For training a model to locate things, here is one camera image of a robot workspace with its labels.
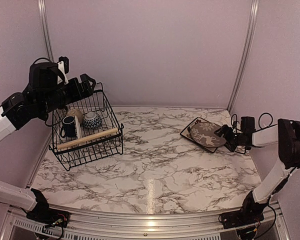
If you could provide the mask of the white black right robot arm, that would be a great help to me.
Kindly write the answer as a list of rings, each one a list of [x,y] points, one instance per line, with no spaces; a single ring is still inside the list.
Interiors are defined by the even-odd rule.
[[[280,118],[276,124],[256,129],[255,118],[243,116],[239,125],[240,129],[236,129],[234,125],[225,124],[214,134],[226,140],[225,146],[231,152],[237,147],[250,150],[276,144],[278,154],[273,168],[260,185],[247,194],[241,208],[220,215],[226,228],[262,220],[272,196],[284,187],[293,171],[300,169],[300,121]]]

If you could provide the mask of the blue white patterned bowl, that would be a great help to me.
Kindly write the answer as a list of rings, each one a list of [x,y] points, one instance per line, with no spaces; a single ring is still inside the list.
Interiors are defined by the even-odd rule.
[[[102,125],[102,118],[96,112],[88,112],[83,118],[83,127],[89,130],[95,130]]]

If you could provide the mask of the square floral plate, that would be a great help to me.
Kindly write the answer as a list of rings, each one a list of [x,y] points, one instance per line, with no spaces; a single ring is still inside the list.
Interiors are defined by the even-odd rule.
[[[180,133],[180,135],[187,139],[188,141],[192,142],[193,144],[195,144],[197,147],[200,147],[201,149],[207,151],[208,153],[215,153],[216,150],[218,149],[217,147],[204,147],[200,144],[198,144],[197,142],[195,142],[192,137],[191,137],[191,134],[190,134],[190,131],[191,131],[191,128],[195,125],[195,124],[198,124],[198,123],[211,123],[209,122],[208,120],[202,118],[202,117],[196,117],[192,122],[190,122]]]

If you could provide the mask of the white round plate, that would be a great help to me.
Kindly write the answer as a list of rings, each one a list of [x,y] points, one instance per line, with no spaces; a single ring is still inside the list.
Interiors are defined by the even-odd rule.
[[[76,138],[81,139],[82,131],[81,131],[81,125],[80,125],[79,119],[76,115],[74,116],[74,119],[75,119]]]

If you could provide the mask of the dark blue mug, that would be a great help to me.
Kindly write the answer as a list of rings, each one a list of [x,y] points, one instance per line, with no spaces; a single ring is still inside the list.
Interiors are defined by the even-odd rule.
[[[67,115],[62,120],[60,129],[60,136],[62,138],[75,138],[76,137],[76,120],[72,115]]]

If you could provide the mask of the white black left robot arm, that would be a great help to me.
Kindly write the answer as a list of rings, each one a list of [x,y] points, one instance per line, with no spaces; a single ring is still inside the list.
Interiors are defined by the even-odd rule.
[[[0,142],[32,119],[46,121],[49,113],[93,95],[96,81],[86,73],[67,79],[67,58],[58,63],[41,58],[29,68],[29,81],[22,92],[13,93],[0,105]],[[53,219],[53,211],[41,191],[23,189],[0,181],[0,203],[35,215],[43,223]]]

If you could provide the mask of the grey patterned round plate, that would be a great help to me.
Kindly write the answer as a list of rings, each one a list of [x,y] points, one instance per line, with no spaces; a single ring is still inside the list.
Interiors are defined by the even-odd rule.
[[[226,143],[223,137],[215,134],[215,131],[221,128],[220,125],[211,122],[196,123],[190,129],[191,138],[199,145],[205,148],[218,148]]]

